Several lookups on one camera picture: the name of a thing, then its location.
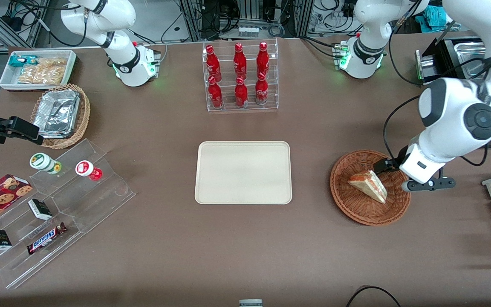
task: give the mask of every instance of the basket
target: basket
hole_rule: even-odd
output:
[[[347,183],[349,177],[374,169],[374,163],[388,157],[373,150],[357,150],[342,156],[331,171],[331,193],[338,207],[356,222],[369,226],[389,225],[399,220],[410,204],[410,193],[401,185],[408,180],[402,171],[384,172],[378,177],[387,190],[386,203],[373,200]]]
[[[79,102],[79,110],[77,112],[77,119],[75,121],[75,131],[69,138],[66,139],[44,139],[43,147],[49,147],[52,149],[63,149],[70,147],[76,142],[82,139],[84,135],[84,131],[86,131],[86,127],[88,126],[88,117],[90,116],[90,101],[88,101],[88,97],[84,93],[84,91],[73,84],[66,84],[62,86],[55,87],[54,89],[50,89],[49,92],[54,91],[64,91],[64,90],[74,90],[80,93],[81,101]],[[37,109],[39,108],[39,103],[41,103],[41,97],[37,100],[35,107],[33,107],[33,113],[30,117],[29,122],[33,122],[35,119],[35,115],[37,114]]]

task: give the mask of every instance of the snickers bar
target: snickers bar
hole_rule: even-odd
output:
[[[43,235],[39,240],[35,241],[32,245],[26,246],[28,249],[28,253],[32,255],[33,253],[37,252],[39,249],[42,247],[46,246],[50,241],[61,235],[62,233],[66,232],[68,229],[64,225],[64,222],[60,223],[60,225],[54,227],[49,233],[46,235]]]

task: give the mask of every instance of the bottle rack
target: bottle rack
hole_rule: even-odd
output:
[[[259,54],[259,43],[265,41],[268,45],[269,73],[266,76],[266,81],[269,84],[268,99],[265,105],[257,105],[255,103],[255,83],[257,83],[257,54]],[[226,41],[210,41],[203,43],[202,64],[204,71],[204,86],[206,88],[206,104],[208,111],[263,111],[270,109],[278,109],[279,107],[279,92],[278,92],[278,41],[276,39],[252,39],[240,41],[243,45],[243,53],[247,59],[247,78],[244,82],[248,89],[248,106],[245,109],[240,109],[236,106],[236,98],[234,96],[234,88],[236,86],[236,73],[234,72],[234,45],[228,46]],[[206,46],[212,45],[219,58],[221,66],[222,79],[218,82],[222,92],[223,106],[220,109],[213,107],[208,93],[208,77],[210,76],[207,65]]]
[[[35,190],[0,216],[0,229],[6,231],[12,243],[11,249],[0,251],[0,276],[6,288],[19,287],[135,196],[104,156],[103,150],[87,139],[82,140],[56,159],[62,163],[58,174],[35,173],[30,177]],[[102,169],[103,176],[99,181],[76,174],[75,166],[85,159]],[[45,202],[53,213],[50,220],[44,221],[33,215],[28,205],[32,198]],[[61,222],[68,230],[29,255],[26,246]]]

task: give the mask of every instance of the small jar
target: small jar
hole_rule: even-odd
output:
[[[54,175],[62,170],[62,163],[52,159],[46,153],[38,152],[29,159],[29,166]]]
[[[103,175],[101,169],[95,167],[91,162],[86,160],[77,163],[75,172],[79,176],[89,177],[92,181],[100,180],[101,176]]]

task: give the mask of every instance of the teal cloth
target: teal cloth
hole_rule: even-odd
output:
[[[431,28],[446,26],[446,12],[442,6],[427,6],[422,15]]]
[[[444,31],[444,29],[446,28],[446,26],[442,26],[442,27],[429,26],[425,17],[421,15],[416,16],[416,21],[417,23],[419,23],[419,27],[422,30],[422,33],[440,32],[440,31]]]

